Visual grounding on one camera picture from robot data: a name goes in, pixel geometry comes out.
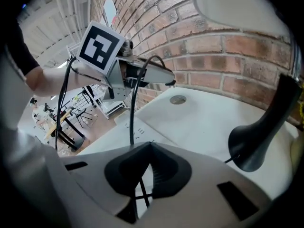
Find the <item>black chair leg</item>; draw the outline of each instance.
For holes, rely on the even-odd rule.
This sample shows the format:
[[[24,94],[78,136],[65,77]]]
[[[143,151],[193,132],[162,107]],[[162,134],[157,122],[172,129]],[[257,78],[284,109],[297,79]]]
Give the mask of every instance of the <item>black chair leg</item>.
[[[81,126],[82,128],[84,128],[84,127],[81,125],[81,122],[79,121],[79,119],[78,119],[78,118],[77,118],[77,121],[79,122],[80,126]]]

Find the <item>brick wall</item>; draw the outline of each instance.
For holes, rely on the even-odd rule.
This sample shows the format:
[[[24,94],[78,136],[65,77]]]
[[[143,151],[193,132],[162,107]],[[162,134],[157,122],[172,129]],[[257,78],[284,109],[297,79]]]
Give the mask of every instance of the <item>brick wall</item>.
[[[91,0],[91,19],[100,21],[105,0]],[[207,91],[267,109],[280,73],[288,73],[288,38],[243,31],[202,19],[191,0],[114,0],[113,29],[134,43],[133,53],[159,55],[177,86]],[[142,107],[165,91],[162,84],[141,88]],[[298,124],[299,106],[290,121]]]

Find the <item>black cable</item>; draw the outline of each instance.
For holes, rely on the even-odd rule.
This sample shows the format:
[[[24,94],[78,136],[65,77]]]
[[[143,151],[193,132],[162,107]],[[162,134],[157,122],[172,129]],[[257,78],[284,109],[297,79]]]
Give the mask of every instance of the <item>black cable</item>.
[[[88,77],[88,78],[91,78],[91,79],[94,79],[94,80],[97,80],[98,82],[100,82],[100,79],[98,79],[98,78],[94,78],[94,77],[92,77],[92,76],[90,76],[90,75],[86,75],[86,74],[83,74],[83,73],[79,73],[76,69],[73,69],[73,67],[71,67],[71,69],[72,69],[75,73],[77,73],[77,74],[79,74],[79,75],[82,75],[82,76],[85,76],[85,77]]]
[[[147,197],[152,197],[152,193],[147,194]],[[142,200],[142,199],[144,199],[144,196],[143,196],[143,195],[141,195],[141,196],[136,196],[135,199],[136,199],[136,200]]]
[[[75,60],[76,60],[76,57],[71,58],[71,60],[69,61],[68,65],[67,65],[65,78],[64,78],[64,81],[63,81],[63,84],[62,84],[62,87],[61,87],[61,90],[59,93],[59,97],[58,97],[58,109],[57,109],[56,132],[55,132],[55,149],[56,149],[56,151],[57,151],[58,133],[60,130],[61,108],[62,108],[62,104],[63,104],[63,101],[66,96],[66,92],[67,92],[68,76],[71,71],[72,63]]]
[[[134,111],[135,111],[135,100],[136,100],[136,95],[137,95],[137,90],[138,90],[138,87],[139,87],[139,84],[140,84],[140,81],[143,77],[143,74],[145,72],[145,69],[146,67],[148,66],[148,64],[150,63],[150,61],[156,57],[157,59],[159,59],[159,61],[161,62],[162,66],[164,68],[166,68],[162,58],[158,55],[154,55],[154,56],[151,56],[150,58],[148,58],[148,60],[144,63],[143,67],[141,68],[138,76],[137,76],[137,80],[136,80],[136,84],[135,84],[135,87],[134,87],[134,90],[133,90],[133,94],[132,94],[132,99],[131,99],[131,109],[130,109],[130,145],[134,145]],[[146,192],[146,189],[144,188],[144,184],[143,184],[143,180],[142,178],[140,178],[139,180],[139,184],[141,186],[141,189],[142,189],[142,193],[143,193],[143,197],[144,197],[144,201],[146,203],[146,206],[149,207],[149,200],[148,200],[148,196],[147,196],[147,192]]]
[[[239,154],[236,154],[236,155],[232,156],[230,159],[226,160],[224,163],[227,164],[228,162],[233,161],[238,157],[239,157]]]

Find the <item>black handle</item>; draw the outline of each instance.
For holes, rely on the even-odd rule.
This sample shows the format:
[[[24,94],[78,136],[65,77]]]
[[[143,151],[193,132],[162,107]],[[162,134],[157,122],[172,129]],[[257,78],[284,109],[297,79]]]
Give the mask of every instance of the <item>black handle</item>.
[[[281,74],[275,96],[264,115],[248,126],[232,130],[228,140],[230,155],[243,171],[256,171],[275,134],[281,128],[302,93],[302,88],[290,76]]]

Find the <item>black sleeve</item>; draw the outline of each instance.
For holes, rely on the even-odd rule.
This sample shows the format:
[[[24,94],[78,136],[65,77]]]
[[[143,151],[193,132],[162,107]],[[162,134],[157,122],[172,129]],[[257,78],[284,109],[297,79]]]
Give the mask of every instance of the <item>black sleeve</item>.
[[[39,67],[38,62],[33,58],[24,43],[21,28],[16,20],[12,22],[9,33],[10,35],[7,37],[9,52],[23,74],[26,75],[32,69]]]

